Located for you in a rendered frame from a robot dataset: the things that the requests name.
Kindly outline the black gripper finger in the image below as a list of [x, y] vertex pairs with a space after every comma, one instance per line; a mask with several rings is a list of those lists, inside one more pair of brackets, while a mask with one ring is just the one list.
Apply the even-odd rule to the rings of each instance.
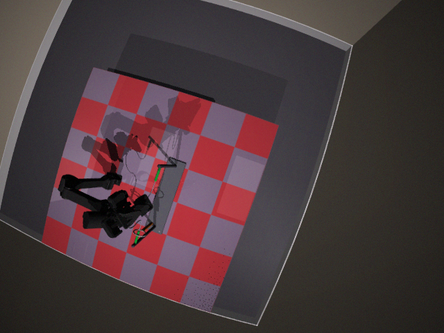
[[137, 208], [137, 210], [141, 210], [142, 214], [141, 216], [144, 216], [145, 214], [147, 214], [147, 210], [149, 209], [149, 205], [148, 204], [143, 204], [142, 201], [140, 199], [137, 199], [136, 201], [133, 201], [135, 207]]
[[138, 217], [141, 214], [142, 214], [141, 210], [127, 212], [122, 209], [116, 213], [116, 216], [120, 221], [120, 223], [122, 224], [122, 226], [124, 227], [124, 229], [128, 229], [138, 219]]

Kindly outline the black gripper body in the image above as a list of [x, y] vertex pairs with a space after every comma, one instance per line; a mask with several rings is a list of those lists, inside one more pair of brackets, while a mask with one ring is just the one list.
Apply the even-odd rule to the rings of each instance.
[[[148, 204], [150, 206], [147, 211], [153, 209], [153, 204], [146, 194], [141, 195], [137, 199], [140, 199], [143, 204]], [[125, 207], [122, 207], [120, 210], [122, 209], [127, 212], [137, 210], [135, 205], [133, 205], [132, 207], [127, 205]], [[101, 225], [110, 238], [116, 238], [118, 235], [120, 235], [123, 232], [122, 230], [119, 229], [122, 227], [122, 224], [118, 220], [117, 216], [113, 213], [108, 218], [105, 218], [103, 221], [101, 221]]]

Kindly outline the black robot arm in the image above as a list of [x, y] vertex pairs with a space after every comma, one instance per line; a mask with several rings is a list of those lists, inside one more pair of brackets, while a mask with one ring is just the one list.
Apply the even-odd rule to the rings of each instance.
[[122, 176], [107, 172], [101, 178], [81, 178], [78, 179], [73, 175], [63, 175], [58, 187], [60, 196], [63, 199], [72, 200], [91, 211], [83, 213], [83, 228], [94, 229], [103, 228], [101, 221], [108, 218], [112, 213], [116, 213], [127, 205], [132, 205], [127, 201], [128, 194], [126, 190], [116, 191], [108, 199], [98, 200], [90, 195], [87, 195], [79, 189], [89, 189], [94, 187], [102, 187], [104, 189], [112, 190], [114, 185], [121, 184]]

